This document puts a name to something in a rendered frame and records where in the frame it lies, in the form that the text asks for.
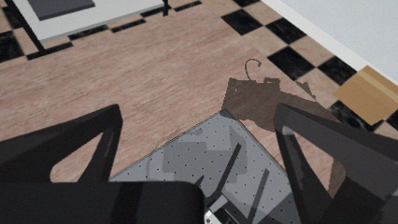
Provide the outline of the grey flat base plate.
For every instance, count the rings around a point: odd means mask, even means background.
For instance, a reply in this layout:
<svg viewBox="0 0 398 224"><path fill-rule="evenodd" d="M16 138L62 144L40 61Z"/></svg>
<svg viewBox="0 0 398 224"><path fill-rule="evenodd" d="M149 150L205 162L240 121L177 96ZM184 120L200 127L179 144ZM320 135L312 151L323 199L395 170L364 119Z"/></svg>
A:
<svg viewBox="0 0 398 224"><path fill-rule="evenodd" d="M287 174L226 107L108 181L187 181L239 224L301 224Z"/></svg>

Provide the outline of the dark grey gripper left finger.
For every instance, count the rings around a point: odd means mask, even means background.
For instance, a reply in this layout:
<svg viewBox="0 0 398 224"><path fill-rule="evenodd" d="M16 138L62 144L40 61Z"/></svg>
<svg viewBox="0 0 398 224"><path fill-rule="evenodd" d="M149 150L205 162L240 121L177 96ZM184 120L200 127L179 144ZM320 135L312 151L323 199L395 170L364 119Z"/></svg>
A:
<svg viewBox="0 0 398 224"><path fill-rule="evenodd" d="M77 182L107 182L122 128L118 104L76 119L0 141L0 183L51 182L52 167L90 142L102 137Z"/></svg>

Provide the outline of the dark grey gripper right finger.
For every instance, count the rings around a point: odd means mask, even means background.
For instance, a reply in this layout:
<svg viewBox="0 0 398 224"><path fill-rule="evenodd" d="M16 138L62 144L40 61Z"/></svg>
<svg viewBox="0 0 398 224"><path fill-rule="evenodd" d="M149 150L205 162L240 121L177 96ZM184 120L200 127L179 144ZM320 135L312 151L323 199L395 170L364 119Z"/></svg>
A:
<svg viewBox="0 0 398 224"><path fill-rule="evenodd" d="M398 140L278 103L274 127L301 224L398 224ZM341 162L332 198L293 133Z"/></svg>

